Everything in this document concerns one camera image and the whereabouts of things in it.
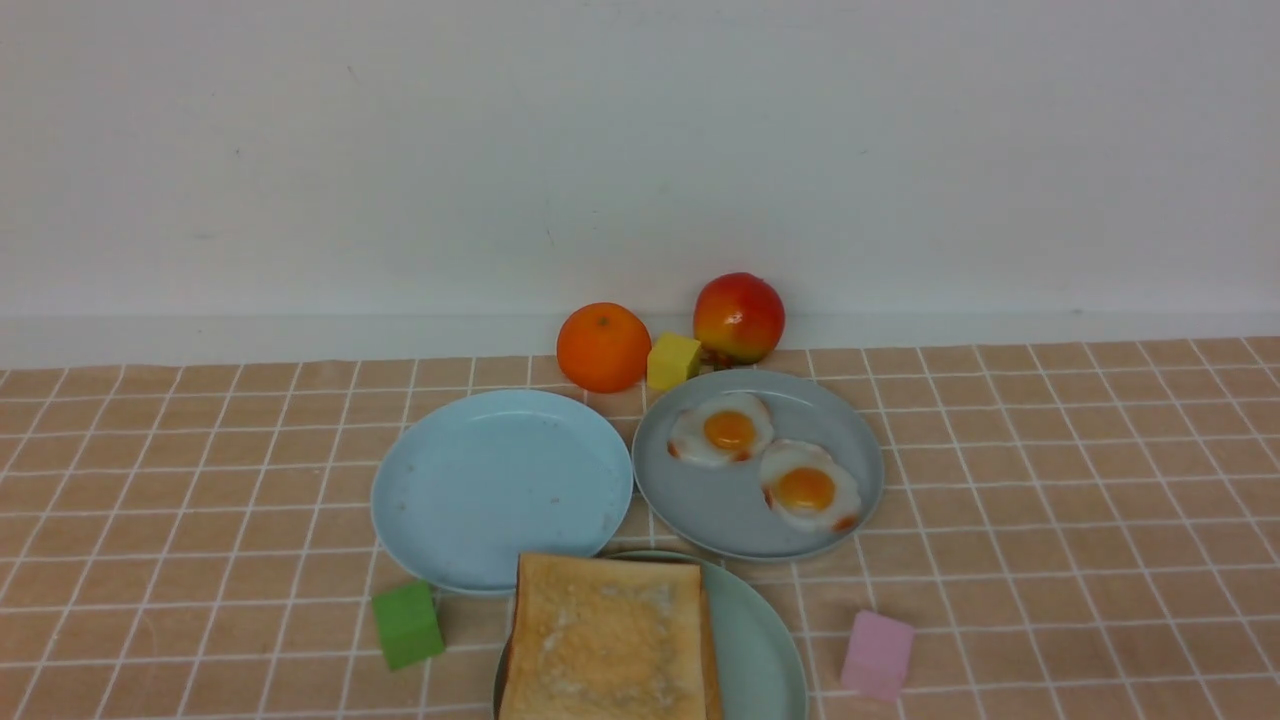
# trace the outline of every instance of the yellow block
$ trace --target yellow block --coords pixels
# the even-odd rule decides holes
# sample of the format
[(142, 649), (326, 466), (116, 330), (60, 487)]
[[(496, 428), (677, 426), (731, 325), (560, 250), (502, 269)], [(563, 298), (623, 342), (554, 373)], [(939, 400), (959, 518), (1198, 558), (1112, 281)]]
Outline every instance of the yellow block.
[(703, 343), (675, 333), (662, 333), (649, 351), (649, 387), (668, 391), (698, 375)]

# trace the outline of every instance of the baseboard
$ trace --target baseboard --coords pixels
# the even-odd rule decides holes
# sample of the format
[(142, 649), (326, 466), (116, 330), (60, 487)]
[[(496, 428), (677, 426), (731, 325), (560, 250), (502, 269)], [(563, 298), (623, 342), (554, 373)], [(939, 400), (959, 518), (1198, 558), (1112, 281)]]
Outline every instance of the baseboard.
[[(270, 363), (540, 355), (563, 320), (548, 315), (429, 316), (56, 316), (0, 318), (0, 368), (151, 363)], [(645, 318), (649, 329), (690, 331), (689, 318)], [(1280, 313), (1029, 313), (805, 315), (783, 347), (1280, 336)]]

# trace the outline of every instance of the pink block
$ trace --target pink block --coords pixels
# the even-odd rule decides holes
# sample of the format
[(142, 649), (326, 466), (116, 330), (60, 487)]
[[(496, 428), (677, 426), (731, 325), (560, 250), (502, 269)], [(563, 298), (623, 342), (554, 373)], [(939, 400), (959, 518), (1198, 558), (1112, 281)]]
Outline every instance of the pink block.
[(869, 610), (854, 619), (840, 684), (860, 694), (893, 702), (906, 682), (915, 629)]

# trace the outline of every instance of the orange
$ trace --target orange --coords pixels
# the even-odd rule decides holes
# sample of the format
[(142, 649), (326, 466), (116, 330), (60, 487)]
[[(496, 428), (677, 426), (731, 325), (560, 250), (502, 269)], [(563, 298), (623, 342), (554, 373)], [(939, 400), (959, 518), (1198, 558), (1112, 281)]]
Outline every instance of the orange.
[(564, 377), (588, 392), (621, 392), (644, 378), (649, 329), (613, 302), (595, 302), (564, 320), (556, 340), (556, 361)]

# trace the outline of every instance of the gray plate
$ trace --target gray plate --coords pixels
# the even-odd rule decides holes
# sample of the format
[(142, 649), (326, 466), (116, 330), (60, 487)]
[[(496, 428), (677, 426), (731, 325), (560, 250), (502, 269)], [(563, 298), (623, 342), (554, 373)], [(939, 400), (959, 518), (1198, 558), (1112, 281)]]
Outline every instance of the gray plate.
[[(724, 720), (805, 720), (809, 716), (800, 653), (777, 611), (751, 585), (719, 565), (676, 552), (640, 550), (611, 557), (676, 560), (703, 566)], [(502, 707), (509, 648), (511, 641), (502, 650), (494, 675), (494, 717)]]
[[(764, 505), (758, 459), (707, 470), (667, 452), (681, 411), (736, 391), (764, 401), (776, 438), (820, 445), (849, 470), (863, 500), (856, 527), (810, 534), (786, 525)], [(786, 561), (829, 550), (870, 519), (884, 493), (879, 443), (858, 411), (813, 380), (764, 370), (722, 370), (676, 386), (640, 421), (631, 456), (636, 484), (659, 518), (685, 539), (741, 560)]]

